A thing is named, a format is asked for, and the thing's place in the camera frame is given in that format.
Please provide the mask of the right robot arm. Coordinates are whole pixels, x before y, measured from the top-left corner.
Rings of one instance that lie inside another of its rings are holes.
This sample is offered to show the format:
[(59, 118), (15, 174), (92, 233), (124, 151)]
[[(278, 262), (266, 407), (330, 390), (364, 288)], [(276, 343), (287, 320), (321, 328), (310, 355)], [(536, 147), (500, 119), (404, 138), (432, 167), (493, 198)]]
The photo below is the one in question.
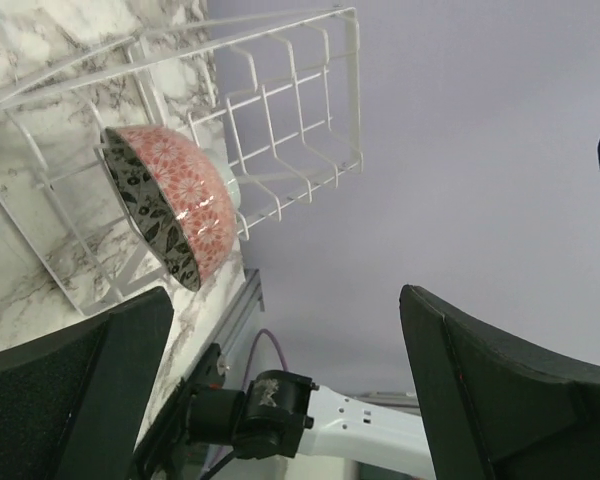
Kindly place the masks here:
[(331, 456), (421, 479), (600, 479), (600, 366), (478, 320), (426, 289), (400, 295), (419, 411), (367, 404), (288, 371), (246, 390), (194, 375), (164, 408), (134, 479), (182, 475), (187, 445), (228, 459)]

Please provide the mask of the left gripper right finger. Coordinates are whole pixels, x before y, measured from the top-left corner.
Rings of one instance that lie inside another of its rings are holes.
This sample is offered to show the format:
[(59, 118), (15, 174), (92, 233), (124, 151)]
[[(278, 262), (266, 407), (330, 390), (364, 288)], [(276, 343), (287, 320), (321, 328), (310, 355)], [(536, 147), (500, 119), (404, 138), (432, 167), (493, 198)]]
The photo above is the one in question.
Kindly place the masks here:
[(439, 479), (600, 479), (600, 366), (400, 294), (402, 332)]

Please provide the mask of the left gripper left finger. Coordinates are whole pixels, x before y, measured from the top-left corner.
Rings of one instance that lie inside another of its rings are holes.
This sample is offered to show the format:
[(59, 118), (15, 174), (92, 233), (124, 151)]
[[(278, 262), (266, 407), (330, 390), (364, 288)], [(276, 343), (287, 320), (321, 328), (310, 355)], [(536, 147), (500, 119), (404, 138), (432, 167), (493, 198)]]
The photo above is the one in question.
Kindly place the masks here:
[(0, 479), (125, 479), (171, 330), (156, 287), (0, 351)]

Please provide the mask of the red floral bowl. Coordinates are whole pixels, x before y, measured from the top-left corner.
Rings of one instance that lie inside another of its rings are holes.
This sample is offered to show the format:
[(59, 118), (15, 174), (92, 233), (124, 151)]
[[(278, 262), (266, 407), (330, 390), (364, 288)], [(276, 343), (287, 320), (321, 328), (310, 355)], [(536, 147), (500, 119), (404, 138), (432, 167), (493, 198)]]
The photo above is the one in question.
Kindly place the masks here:
[(237, 236), (219, 171), (187, 136), (160, 125), (107, 127), (110, 178), (152, 253), (197, 291), (227, 260)]

